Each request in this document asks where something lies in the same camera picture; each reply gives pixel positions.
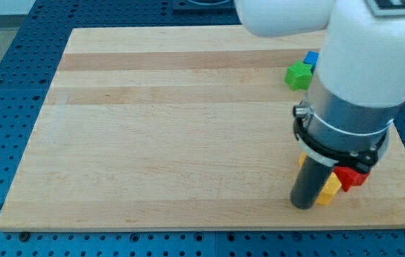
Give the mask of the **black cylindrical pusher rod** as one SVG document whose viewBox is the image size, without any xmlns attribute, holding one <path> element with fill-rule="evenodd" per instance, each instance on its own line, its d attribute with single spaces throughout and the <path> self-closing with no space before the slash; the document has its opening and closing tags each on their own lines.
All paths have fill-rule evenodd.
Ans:
<svg viewBox="0 0 405 257">
<path fill-rule="evenodd" d="M 333 170 L 334 166 L 325 166 L 306 156 L 290 193 L 291 203 L 303 210 L 311 208 Z"/>
</svg>

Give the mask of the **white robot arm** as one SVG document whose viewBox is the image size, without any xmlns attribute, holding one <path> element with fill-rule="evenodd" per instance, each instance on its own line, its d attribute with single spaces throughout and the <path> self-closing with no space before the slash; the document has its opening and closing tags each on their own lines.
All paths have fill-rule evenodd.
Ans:
<svg viewBox="0 0 405 257">
<path fill-rule="evenodd" d="M 294 106 L 294 135 L 306 154 L 290 193 L 311 208 L 331 172 L 366 174 L 389 145 L 405 104 L 405 1 L 235 1 L 253 35 L 326 30 L 313 79 Z"/>
</svg>

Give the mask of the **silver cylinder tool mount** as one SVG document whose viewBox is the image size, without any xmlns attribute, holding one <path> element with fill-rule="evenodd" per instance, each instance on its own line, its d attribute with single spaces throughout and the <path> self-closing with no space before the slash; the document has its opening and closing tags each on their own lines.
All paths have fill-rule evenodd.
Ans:
<svg viewBox="0 0 405 257">
<path fill-rule="evenodd" d="M 389 143 L 389 128 L 399 105 L 363 106 L 338 96 L 312 79 L 303 100 L 293 107 L 294 136 L 307 157 L 301 171 L 328 173 L 348 166 L 368 173 Z"/>
</svg>

